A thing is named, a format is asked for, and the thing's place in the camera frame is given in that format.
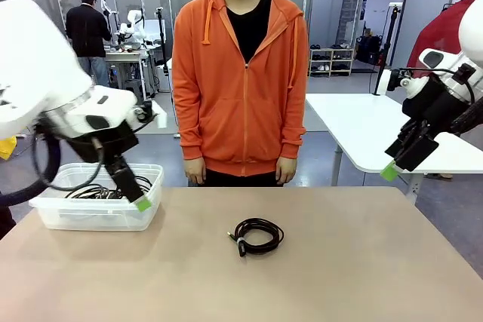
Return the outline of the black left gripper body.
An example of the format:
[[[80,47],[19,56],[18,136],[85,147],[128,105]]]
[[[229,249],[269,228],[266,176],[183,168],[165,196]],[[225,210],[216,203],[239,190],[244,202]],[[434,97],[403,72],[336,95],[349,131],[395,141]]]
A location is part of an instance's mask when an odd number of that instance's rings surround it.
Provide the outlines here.
[[[138,138],[129,123],[123,121],[117,127],[71,139],[69,145],[87,163],[99,161],[92,143],[93,138],[99,141],[103,148],[103,166],[108,173],[121,173],[129,169],[123,154],[138,144]]]

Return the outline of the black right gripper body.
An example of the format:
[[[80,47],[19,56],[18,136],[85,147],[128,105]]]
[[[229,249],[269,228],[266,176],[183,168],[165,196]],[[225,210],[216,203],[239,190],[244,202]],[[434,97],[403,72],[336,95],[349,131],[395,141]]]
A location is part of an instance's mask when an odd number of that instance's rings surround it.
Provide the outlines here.
[[[476,128],[476,110],[469,101],[451,94],[435,73],[422,78],[404,77],[401,86],[407,94],[403,113],[410,120],[427,120],[432,137],[441,132],[461,135]]]

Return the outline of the person's right hand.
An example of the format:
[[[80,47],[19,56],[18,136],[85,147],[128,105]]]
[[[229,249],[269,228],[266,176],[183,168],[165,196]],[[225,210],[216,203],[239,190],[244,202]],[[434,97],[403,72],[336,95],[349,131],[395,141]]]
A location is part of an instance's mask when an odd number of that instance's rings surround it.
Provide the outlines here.
[[[206,166],[203,158],[184,161],[184,170],[187,179],[196,185],[202,185],[206,179]]]

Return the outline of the person's left hand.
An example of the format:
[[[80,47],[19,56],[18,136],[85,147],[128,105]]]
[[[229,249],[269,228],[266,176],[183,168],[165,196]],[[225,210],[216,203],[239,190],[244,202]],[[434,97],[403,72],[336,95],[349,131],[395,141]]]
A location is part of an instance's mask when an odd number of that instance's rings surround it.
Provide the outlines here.
[[[297,172],[297,159],[280,157],[276,163],[275,179],[278,185],[290,182]]]

